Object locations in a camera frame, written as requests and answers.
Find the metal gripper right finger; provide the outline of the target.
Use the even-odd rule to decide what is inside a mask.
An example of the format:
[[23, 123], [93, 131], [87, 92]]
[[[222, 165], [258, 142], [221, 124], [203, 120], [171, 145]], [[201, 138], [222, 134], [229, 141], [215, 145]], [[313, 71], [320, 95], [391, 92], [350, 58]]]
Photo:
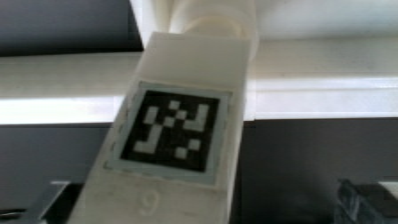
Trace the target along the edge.
[[334, 224], [398, 224], [398, 181], [340, 180]]

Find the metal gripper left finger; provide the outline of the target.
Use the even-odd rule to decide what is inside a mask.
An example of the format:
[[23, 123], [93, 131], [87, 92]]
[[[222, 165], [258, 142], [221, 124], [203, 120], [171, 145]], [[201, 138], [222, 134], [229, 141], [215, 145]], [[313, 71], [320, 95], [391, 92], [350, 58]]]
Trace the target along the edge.
[[52, 181], [27, 209], [0, 209], [0, 224], [68, 224], [84, 184]]

